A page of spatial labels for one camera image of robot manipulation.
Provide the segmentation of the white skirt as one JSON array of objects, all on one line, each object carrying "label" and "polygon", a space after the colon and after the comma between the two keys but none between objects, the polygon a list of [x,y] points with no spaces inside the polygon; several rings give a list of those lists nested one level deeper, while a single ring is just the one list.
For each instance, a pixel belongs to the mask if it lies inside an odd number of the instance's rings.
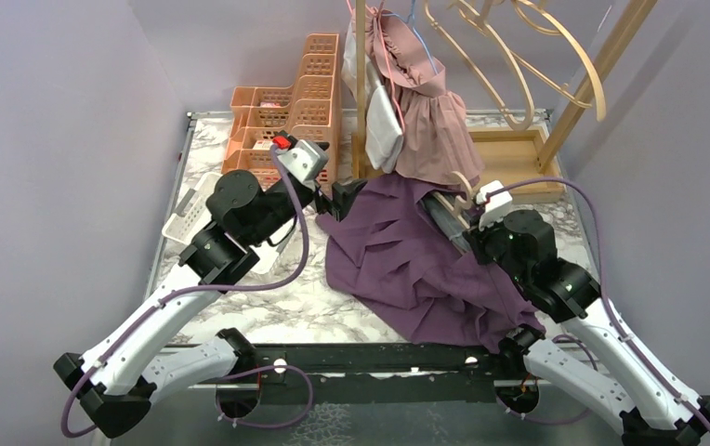
[{"label": "white skirt", "polygon": [[[368,56],[365,60],[366,141],[365,153],[374,169],[392,173],[403,144],[403,133],[385,81]],[[356,36],[351,23],[346,34],[342,80],[353,96],[357,95]]]}]

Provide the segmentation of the purple cloth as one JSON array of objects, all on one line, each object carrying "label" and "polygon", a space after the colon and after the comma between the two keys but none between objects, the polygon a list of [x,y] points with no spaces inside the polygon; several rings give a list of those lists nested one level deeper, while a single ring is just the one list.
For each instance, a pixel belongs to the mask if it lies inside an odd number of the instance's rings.
[{"label": "purple cloth", "polygon": [[369,180],[342,220],[316,218],[327,234],[328,285],[361,301],[415,343],[483,346],[522,325],[543,331],[535,308],[495,264],[460,253],[421,206],[434,185],[394,174]]}]

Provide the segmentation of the pink clothes pile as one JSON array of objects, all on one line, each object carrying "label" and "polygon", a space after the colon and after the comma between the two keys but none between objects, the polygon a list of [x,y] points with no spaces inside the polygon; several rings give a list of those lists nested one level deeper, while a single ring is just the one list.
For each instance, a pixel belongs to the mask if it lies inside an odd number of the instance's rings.
[{"label": "pink clothes pile", "polygon": [[[372,21],[365,25],[370,37]],[[435,74],[410,29],[387,17],[389,51],[399,69],[397,101],[404,114],[403,144],[395,171],[404,177],[453,186],[447,174],[461,172],[475,186],[484,169],[467,127],[467,107],[446,85],[446,68],[434,58]]]}]

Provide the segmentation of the pink wire hanger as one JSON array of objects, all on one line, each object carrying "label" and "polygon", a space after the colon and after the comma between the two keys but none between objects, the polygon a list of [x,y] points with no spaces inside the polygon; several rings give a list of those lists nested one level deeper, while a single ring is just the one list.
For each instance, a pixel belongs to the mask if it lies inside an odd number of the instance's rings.
[{"label": "pink wire hanger", "polygon": [[[357,53],[356,8],[352,6],[351,1],[347,1],[347,4],[352,17],[346,32],[341,76],[353,97],[357,99],[357,63],[359,56]],[[366,65],[369,66],[365,69],[365,73],[368,75],[379,73],[385,81],[389,82],[389,87],[386,87],[386,90],[390,91],[389,104],[394,108],[395,116],[393,120],[398,123],[401,132],[403,132],[405,130],[404,114],[397,101],[399,93],[399,69],[395,67],[395,63],[391,58],[386,35],[388,28],[384,24],[388,12],[385,9],[367,7],[365,14],[366,18],[372,21],[370,25],[372,34],[370,37],[366,36],[365,40],[365,44],[368,45],[371,50],[365,49],[362,56]]]}]

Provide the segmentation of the blue wire hanger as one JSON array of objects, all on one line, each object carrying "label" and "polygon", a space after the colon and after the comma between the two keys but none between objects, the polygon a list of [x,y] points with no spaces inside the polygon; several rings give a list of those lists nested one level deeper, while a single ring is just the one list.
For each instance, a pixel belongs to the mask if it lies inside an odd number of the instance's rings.
[{"label": "blue wire hanger", "polygon": [[401,22],[403,22],[410,29],[410,31],[413,33],[413,35],[415,36],[415,38],[418,40],[421,47],[423,48],[423,50],[427,56],[427,60],[429,62],[429,65],[431,66],[433,72],[435,74],[438,74],[439,70],[438,70],[437,64],[435,63],[435,60],[432,57],[432,55],[428,49],[427,43],[426,43],[425,39],[422,37],[422,35],[420,34],[420,32],[415,27],[416,5],[417,5],[416,0],[410,1],[410,9],[409,9],[409,13],[407,14],[406,17],[403,17],[400,14],[397,14],[394,12],[385,12],[385,11],[382,12],[382,15],[387,16],[387,17],[395,17],[395,18],[399,19]]}]

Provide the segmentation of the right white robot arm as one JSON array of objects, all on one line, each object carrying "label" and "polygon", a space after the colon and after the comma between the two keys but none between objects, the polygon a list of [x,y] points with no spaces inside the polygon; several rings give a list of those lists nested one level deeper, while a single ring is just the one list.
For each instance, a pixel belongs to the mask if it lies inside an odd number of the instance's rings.
[{"label": "right white robot arm", "polygon": [[519,294],[567,330],[606,368],[572,358],[525,325],[505,338],[499,370],[548,381],[599,416],[624,445],[697,445],[710,435],[710,395],[666,368],[602,296],[598,281],[558,254],[551,225],[533,210],[507,214],[464,239],[477,261],[505,272]]}]

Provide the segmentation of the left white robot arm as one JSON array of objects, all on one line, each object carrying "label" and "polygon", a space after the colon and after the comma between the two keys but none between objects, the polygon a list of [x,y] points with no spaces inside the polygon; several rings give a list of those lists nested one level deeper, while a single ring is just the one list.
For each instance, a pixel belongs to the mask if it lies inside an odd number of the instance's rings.
[{"label": "left white robot arm", "polygon": [[[317,183],[306,186],[290,173],[267,190],[246,170],[221,176],[205,202],[211,220],[192,237],[174,270],[198,278],[198,284],[156,291],[98,345],[55,361],[55,373],[71,391],[60,418],[63,435],[78,438],[98,430],[115,439],[176,391],[217,377],[234,382],[248,377],[255,353],[235,329],[165,359],[158,355],[190,319],[222,295],[272,291],[297,279],[310,251],[304,208],[313,204],[319,213],[341,220],[365,184],[363,179],[336,182],[327,196]],[[302,240],[295,270],[277,282],[243,285],[242,279],[260,260],[255,246],[267,243],[288,222],[298,227]]]}]

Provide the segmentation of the wooden hanger rack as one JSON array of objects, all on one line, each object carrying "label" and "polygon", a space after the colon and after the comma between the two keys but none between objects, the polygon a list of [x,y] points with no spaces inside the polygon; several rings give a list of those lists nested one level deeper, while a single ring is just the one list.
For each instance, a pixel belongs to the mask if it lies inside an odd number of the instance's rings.
[{"label": "wooden hanger rack", "polygon": [[[366,106],[365,25],[367,6],[363,1],[351,1],[356,8],[357,30],[357,92],[358,129],[353,142],[353,173],[355,177],[372,178],[384,175],[382,170],[372,168],[365,153]],[[423,17],[422,3],[417,2],[415,27],[427,24]],[[614,23],[609,35],[596,55],[590,55],[573,33],[551,14],[543,1],[499,1],[489,22],[502,36],[502,31],[516,25],[525,31],[533,42],[552,39],[564,44],[577,58],[584,72],[576,86],[557,82],[534,66],[523,51],[508,45],[519,59],[520,67],[530,86],[535,104],[531,126],[526,130],[512,130],[505,123],[497,127],[467,127],[474,148],[481,156],[484,169],[475,188],[499,180],[510,184],[529,180],[526,191],[517,192],[517,203],[553,203],[564,192],[561,186],[542,186],[536,183],[540,177],[558,178],[561,175],[556,156],[563,142],[586,111],[593,111],[598,120],[603,120],[608,111],[604,81],[624,53],[639,27],[653,9],[651,1],[630,1]]]}]

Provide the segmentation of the orange plastic file organizer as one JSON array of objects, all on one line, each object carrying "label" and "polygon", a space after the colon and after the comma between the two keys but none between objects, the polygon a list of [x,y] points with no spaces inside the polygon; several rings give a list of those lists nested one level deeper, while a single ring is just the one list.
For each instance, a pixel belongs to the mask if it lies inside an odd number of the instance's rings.
[{"label": "orange plastic file organizer", "polygon": [[221,172],[251,171],[263,188],[278,172],[268,154],[269,144],[284,131],[298,138],[329,145],[329,161],[317,176],[324,192],[337,180],[340,104],[339,36],[307,36],[296,79],[290,86],[237,86],[230,101],[233,124]]}]

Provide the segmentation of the white plastic basket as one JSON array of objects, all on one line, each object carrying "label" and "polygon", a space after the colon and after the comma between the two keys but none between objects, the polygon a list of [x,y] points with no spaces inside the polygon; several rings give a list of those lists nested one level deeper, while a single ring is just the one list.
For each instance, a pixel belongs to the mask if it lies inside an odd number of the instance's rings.
[{"label": "white plastic basket", "polygon": [[[191,243],[193,236],[211,221],[211,214],[205,202],[215,191],[221,177],[223,175],[219,173],[203,174],[199,181],[181,197],[164,223],[162,235],[168,248],[168,257],[172,260]],[[255,245],[253,250],[259,261],[251,272],[256,275],[267,275],[295,232],[296,226],[290,220],[270,236],[270,242],[274,243],[274,246],[267,242]]]}]

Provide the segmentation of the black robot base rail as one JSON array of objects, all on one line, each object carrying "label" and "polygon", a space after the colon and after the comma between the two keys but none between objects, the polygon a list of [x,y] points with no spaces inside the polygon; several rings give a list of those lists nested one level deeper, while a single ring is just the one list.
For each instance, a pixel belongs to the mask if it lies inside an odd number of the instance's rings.
[{"label": "black robot base rail", "polygon": [[263,405],[494,402],[495,381],[525,373],[523,357],[544,339],[522,325],[492,354],[481,346],[333,343],[249,344],[234,329],[237,362],[212,379],[216,402],[229,415]]}]

